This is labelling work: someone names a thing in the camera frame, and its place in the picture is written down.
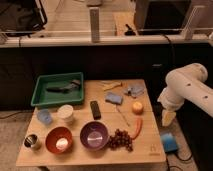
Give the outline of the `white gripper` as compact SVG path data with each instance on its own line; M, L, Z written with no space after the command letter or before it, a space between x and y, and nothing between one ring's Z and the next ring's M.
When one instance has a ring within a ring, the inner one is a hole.
M184 104L184 98L175 93L171 88L165 87L157 101L166 109L162 111L162 125L164 127L169 126L176 117L174 111L179 110Z

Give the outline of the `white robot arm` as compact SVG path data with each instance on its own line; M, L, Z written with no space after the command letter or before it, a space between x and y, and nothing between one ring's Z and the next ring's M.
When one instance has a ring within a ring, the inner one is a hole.
M161 122L164 127L172 123L176 111L186 100L213 118L213 88L204 84L207 78L207 69L200 63L176 68L166 75L166 87L157 99L163 107Z

